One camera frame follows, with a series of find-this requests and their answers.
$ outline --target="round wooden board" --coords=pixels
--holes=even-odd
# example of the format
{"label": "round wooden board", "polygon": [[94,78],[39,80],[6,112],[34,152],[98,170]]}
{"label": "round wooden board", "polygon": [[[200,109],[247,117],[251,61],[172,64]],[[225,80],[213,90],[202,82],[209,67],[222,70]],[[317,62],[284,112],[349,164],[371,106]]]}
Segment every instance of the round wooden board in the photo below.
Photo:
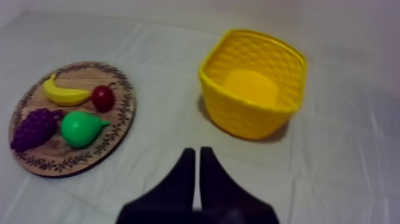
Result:
{"label": "round wooden board", "polygon": [[[114,107],[107,113],[97,113],[90,100],[76,107],[60,107],[49,102],[44,96],[42,84],[51,74],[57,75],[55,83],[62,88],[92,91],[96,86],[115,83],[116,85],[111,85],[115,95]],[[117,68],[96,61],[69,64],[50,72],[25,93],[11,117],[8,131],[10,142],[13,140],[15,129],[31,111],[38,108],[48,108],[51,111],[62,109],[64,114],[74,110],[85,111],[110,122],[96,141],[83,150],[69,147],[63,140],[60,129],[44,145],[23,153],[11,150],[14,158],[26,170],[39,176],[60,178],[90,169],[117,148],[132,124],[136,98],[128,78]]]}

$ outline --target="plastic basket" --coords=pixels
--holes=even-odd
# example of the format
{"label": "plastic basket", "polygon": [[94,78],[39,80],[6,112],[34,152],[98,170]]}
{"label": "plastic basket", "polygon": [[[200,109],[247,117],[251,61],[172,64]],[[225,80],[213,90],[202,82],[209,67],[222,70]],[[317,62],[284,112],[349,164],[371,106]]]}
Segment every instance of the plastic basket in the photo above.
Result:
{"label": "plastic basket", "polygon": [[205,106],[232,135],[261,139],[301,107],[307,65],[295,48],[251,30],[225,35],[199,69]]}

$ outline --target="toy banana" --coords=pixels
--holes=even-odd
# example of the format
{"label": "toy banana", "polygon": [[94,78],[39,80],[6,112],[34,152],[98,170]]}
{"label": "toy banana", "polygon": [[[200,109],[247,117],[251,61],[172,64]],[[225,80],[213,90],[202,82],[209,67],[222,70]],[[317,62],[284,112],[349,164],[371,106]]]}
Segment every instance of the toy banana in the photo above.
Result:
{"label": "toy banana", "polygon": [[54,83],[55,74],[52,74],[43,84],[46,97],[56,105],[75,106],[85,102],[90,91],[84,89],[64,89],[59,88]]}

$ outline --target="green pear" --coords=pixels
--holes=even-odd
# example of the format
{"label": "green pear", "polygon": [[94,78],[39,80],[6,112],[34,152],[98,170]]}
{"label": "green pear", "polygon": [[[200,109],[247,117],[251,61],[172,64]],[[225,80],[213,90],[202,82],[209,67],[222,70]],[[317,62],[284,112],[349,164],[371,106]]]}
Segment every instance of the green pear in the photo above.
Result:
{"label": "green pear", "polygon": [[73,148],[84,148],[91,144],[110,123],[100,117],[81,111],[67,114],[61,123],[61,134]]}

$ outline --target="red apple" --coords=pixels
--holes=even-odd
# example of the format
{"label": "red apple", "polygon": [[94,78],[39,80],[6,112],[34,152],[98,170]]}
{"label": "red apple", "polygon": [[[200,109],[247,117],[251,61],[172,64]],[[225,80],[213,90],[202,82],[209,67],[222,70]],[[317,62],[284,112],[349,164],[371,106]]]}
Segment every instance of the red apple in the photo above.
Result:
{"label": "red apple", "polygon": [[92,102],[98,112],[110,111],[115,103],[113,90],[108,86],[97,86],[92,92]]}

